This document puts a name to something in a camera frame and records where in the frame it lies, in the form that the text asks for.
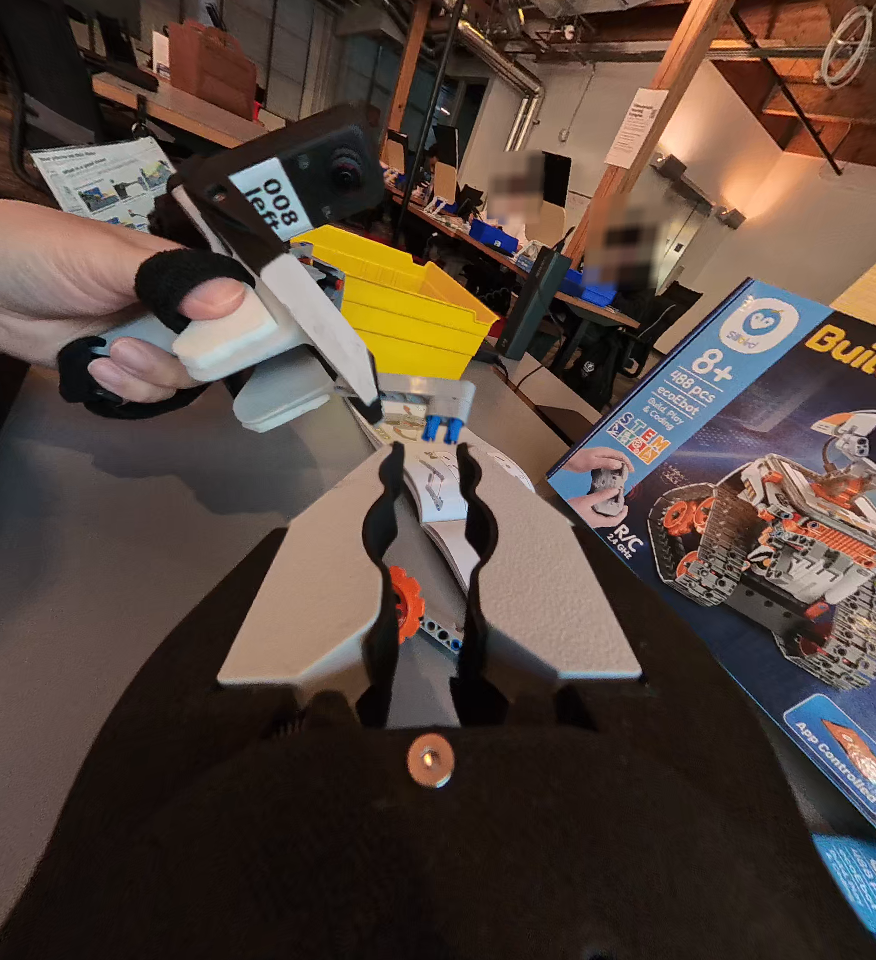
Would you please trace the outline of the person's left hand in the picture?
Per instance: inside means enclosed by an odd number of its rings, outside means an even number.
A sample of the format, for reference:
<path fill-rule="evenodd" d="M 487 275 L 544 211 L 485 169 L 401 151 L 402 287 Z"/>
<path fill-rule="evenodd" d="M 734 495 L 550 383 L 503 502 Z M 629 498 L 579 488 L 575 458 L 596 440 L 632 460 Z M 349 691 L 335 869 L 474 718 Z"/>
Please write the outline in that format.
<path fill-rule="evenodd" d="M 134 228 L 0 199 L 0 354 L 52 369 L 68 343 L 138 312 L 140 265 L 175 246 Z M 226 317 L 245 293 L 236 279 L 211 279 L 183 300 L 180 312 L 192 321 Z M 161 402 L 197 385 L 175 356 L 131 338 L 116 339 L 89 370 L 127 402 Z"/>

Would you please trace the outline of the blue plastic bin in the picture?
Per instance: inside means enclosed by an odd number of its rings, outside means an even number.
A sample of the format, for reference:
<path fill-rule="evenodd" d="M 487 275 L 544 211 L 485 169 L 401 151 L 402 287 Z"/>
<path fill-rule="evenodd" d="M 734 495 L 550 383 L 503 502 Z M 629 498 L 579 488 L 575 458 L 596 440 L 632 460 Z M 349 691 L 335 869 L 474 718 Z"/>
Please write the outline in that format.
<path fill-rule="evenodd" d="M 479 218 L 472 218 L 469 224 L 468 236 L 478 244 L 497 250 L 505 257 L 512 257 L 519 247 L 518 238 L 508 234 L 500 226 Z"/>

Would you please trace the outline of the printed paper sheet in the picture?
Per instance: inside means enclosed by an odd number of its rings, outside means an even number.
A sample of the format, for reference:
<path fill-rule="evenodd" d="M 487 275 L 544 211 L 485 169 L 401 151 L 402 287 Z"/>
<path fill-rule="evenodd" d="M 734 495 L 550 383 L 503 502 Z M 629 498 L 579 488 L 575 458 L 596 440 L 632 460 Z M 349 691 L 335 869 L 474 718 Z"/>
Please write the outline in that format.
<path fill-rule="evenodd" d="M 151 137 L 34 150 L 30 159 L 61 210 L 149 233 L 149 216 L 176 169 Z"/>

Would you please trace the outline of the black monitor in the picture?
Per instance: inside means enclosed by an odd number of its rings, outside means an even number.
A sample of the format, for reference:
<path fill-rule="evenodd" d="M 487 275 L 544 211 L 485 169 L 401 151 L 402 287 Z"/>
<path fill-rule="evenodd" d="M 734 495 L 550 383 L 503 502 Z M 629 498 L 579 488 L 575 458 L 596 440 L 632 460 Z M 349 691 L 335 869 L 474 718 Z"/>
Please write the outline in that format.
<path fill-rule="evenodd" d="M 543 150 L 541 198 L 546 204 L 560 209 L 566 207 L 572 159 L 569 156 Z"/>

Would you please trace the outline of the wooden back table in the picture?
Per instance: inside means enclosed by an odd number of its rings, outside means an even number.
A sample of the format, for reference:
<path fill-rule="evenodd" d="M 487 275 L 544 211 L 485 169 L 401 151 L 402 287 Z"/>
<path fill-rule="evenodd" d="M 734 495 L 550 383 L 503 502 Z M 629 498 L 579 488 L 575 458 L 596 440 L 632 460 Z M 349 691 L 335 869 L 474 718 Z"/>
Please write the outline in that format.
<path fill-rule="evenodd" d="M 156 91 L 144 90 L 108 72 L 94 74 L 91 80 L 97 96 L 133 111 L 138 109 L 140 103 L 144 103 L 148 119 L 227 149 L 261 138 L 266 132 L 273 133 L 287 125 L 282 117 L 266 110 L 257 121 L 244 119 L 178 90 L 164 80 L 158 81 Z"/>

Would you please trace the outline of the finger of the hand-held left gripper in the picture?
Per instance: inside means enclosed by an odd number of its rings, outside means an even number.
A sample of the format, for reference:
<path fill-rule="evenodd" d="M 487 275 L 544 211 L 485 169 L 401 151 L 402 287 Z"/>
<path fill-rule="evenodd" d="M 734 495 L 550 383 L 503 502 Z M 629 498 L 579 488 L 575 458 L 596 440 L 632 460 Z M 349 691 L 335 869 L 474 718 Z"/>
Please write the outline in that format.
<path fill-rule="evenodd" d="M 360 400 L 371 425 L 382 419 L 374 359 L 365 343 L 333 305 L 317 282 L 290 252 L 268 263 L 259 276 L 262 294 L 268 290 L 301 328 L 313 346 Z"/>
<path fill-rule="evenodd" d="M 320 408 L 335 386 L 318 360 L 266 360 L 255 366 L 231 409 L 241 426 L 263 434 Z"/>

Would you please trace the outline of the blue toy robot box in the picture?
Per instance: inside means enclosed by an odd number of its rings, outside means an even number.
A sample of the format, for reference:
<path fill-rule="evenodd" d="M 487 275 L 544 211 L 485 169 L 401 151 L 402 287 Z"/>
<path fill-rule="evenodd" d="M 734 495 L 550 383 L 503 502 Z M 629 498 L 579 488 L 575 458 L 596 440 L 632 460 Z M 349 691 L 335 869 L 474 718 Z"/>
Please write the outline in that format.
<path fill-rule="evenodd" d="M 876 831 L 876 326 L 747 280 L 548 474 Z M 876 841 L 814 837 L 876 933 Z"/>

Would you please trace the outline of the yellow plastic bin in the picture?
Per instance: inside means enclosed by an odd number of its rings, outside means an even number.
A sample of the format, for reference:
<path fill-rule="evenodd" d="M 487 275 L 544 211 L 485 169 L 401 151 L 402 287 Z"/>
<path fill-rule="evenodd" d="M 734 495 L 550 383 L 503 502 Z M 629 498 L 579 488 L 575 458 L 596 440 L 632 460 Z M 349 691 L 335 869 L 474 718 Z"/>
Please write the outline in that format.
<path fill-rule="evenodd" d="M 432 262 L 332 225 L 297 238 L 345 274 L 341 312 L 381 374 L 461 379 L 498 317 Z"/>

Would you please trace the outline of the wooden support post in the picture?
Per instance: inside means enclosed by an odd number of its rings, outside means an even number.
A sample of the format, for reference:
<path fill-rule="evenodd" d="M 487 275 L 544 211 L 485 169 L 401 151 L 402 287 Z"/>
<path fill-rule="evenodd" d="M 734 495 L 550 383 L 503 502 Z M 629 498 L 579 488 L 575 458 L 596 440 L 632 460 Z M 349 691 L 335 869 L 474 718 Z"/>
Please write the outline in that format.
<path fill-rule="evenodd" d="M 643 169 L 649 164 L 661 135 L 684 98 L 712 42 L 730 16 L 732 1 L 690 2 L 672 38 L 649 90 L 668 90 L 668 97 L 651 132 L 630 169 L 605 164 L 605 172 L 588 208 L 566 245 L 572 266 L 582 265 L 588 242 L 598 234 L 599 209 L 611 200 L 630 194 Z"/>

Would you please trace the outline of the brown bag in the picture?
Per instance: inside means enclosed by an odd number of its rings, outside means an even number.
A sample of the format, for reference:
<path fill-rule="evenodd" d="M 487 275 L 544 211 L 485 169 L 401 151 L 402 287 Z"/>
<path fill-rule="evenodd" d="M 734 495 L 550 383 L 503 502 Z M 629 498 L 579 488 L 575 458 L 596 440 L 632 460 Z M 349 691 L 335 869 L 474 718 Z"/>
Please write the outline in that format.
<path fill-rule="evenodd" d="M 177 90 L 252 121 L 256 68 L 237 39 L 194 19 L 168 26 L 169 82 Z"/>

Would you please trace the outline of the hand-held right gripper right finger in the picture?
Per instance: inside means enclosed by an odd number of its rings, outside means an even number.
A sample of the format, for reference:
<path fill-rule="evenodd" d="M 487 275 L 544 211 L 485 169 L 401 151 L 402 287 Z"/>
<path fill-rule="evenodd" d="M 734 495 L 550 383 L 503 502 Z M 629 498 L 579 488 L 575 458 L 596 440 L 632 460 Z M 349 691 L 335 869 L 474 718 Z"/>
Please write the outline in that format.
<path fill-rule="evenodd" d="M 465 635 L 453 676 L 463 727 L 496 726 L 522 701 L 627 684 L 642 667 L 569 519 L 480 448 L 457 448 L 468 511 Z"/>

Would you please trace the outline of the grey beam with blue pins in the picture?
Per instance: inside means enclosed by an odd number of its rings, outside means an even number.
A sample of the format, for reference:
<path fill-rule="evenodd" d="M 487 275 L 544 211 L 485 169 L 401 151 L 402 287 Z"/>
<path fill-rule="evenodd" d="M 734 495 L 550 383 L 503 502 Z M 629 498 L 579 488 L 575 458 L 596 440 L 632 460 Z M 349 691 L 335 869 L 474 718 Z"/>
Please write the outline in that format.
<path fill-rule="evenodd" d="M 382 402 L 424 406 L 422 440 L 442 438 L 450 446 L 459 442 L 476 395 L 471 381 L 394 373 L 382 373 L 377 378 Z"/>

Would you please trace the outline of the open instruction booklet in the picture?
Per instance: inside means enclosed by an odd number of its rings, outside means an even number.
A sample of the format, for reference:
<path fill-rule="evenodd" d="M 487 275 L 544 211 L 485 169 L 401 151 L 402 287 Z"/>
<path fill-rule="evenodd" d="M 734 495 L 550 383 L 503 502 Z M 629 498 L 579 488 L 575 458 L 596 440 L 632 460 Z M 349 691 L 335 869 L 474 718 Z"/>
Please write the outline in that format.
<path fill-rule="evenodd" d="M 384 401 L 384 418 L 375 426 L 359 414 L 351 398 L 346 405 L 375 448 L 395 442 L 403 445 L 405 484 L 416 504 L 420 526 L 466 593 L 478 557 L 466 538 L 468 504 L 459 487 L 455 446 L 442 438 L 422 438 L 426 417 L 420 403 Z"/>

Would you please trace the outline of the grey beam with orange wheel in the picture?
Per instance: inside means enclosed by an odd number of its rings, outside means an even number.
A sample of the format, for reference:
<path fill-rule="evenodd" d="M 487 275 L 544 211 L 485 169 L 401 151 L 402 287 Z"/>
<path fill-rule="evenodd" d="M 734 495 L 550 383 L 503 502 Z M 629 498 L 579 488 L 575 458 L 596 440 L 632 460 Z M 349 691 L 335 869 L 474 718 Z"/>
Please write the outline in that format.
<path fill-rule="evenodd" d="M 436 619 L 426 606 L 420 584 L 404 568 L 389 567 L 396 606 L 398 644 L 414 637 L 424 637 L 457 659 L 464 645 L 463 633 L 447 620 Z"/>

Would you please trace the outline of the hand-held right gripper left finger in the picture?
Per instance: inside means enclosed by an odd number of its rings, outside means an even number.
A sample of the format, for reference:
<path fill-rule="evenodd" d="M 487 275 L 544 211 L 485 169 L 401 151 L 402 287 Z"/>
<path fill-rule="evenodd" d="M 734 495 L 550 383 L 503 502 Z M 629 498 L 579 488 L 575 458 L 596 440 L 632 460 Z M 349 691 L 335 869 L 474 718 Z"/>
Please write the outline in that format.
<path fill-rule="evenodd" d="M 299 707 L 341 695 L 385 726 L 398 660 L 385 555 L 397 534 L 404 446 L 374 452 L 284 531 L 217 674 L 221 687 L 290 691 Z"/>

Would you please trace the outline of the white paper notice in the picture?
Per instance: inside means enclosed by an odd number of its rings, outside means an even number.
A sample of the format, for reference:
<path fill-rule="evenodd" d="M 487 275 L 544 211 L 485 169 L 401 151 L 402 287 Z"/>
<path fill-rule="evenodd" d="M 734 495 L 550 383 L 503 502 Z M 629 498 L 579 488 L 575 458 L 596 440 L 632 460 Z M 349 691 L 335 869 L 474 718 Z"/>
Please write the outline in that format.
<path fill-rule="evenodd" d="M 669 91 L 640 88 L 613 138 L 605 163 L 621 169 L 630 169 L 654 126 Z"/>

